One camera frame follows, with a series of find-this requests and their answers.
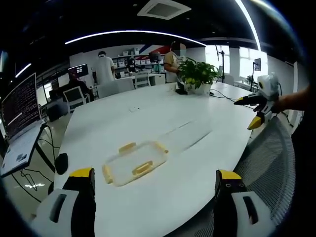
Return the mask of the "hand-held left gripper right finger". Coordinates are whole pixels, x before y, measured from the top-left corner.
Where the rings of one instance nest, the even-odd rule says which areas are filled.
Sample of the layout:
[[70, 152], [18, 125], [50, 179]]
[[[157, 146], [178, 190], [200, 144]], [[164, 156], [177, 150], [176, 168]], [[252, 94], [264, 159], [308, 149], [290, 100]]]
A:
[[275, 231], [270, 209], [233, 171], [216, 171], [215, 237], [270, 237]]

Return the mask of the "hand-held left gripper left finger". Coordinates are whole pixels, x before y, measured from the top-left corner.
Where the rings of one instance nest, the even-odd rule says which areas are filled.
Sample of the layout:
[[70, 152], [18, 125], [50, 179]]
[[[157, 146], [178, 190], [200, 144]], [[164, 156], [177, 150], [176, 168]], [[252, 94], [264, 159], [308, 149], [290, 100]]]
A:
[[63, 188], [55, 189], [40, 203], [32, 230], [39, 237], [95, 236], [94, 175], [92, 167], [72, 172]]

